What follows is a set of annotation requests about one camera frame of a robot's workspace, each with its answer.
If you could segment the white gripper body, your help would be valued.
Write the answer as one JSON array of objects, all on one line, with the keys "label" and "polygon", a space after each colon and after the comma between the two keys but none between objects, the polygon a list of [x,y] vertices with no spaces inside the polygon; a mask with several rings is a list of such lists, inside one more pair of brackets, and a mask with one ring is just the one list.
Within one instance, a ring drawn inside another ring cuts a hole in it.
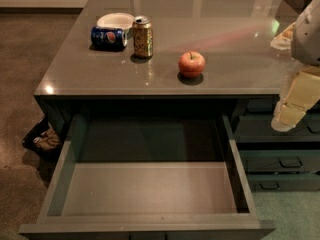
[{"label": "white gripper body", "polygon": [[298,16],[291,53],[293,58],[304,64],[320,65],[320,0],[312,0]]}]

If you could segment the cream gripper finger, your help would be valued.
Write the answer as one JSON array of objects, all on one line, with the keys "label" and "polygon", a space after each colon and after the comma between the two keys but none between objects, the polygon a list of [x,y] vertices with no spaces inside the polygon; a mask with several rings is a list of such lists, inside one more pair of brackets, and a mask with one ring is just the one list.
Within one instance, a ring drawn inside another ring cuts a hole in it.
[{"label": "cream gripper finger", "polygon": [[295,127],[320,100],[320,67],[304,65],[290,72],[280,89],[273,119]]},{"label": "cream gripper finger", "polygon": [[293,22],[285,30],[283,30],[279,35],[274,37],[270,43],[270,46],[278,50],[290,50],[291,40],[292,40],[293,30],[295,25],[296,23]]}]

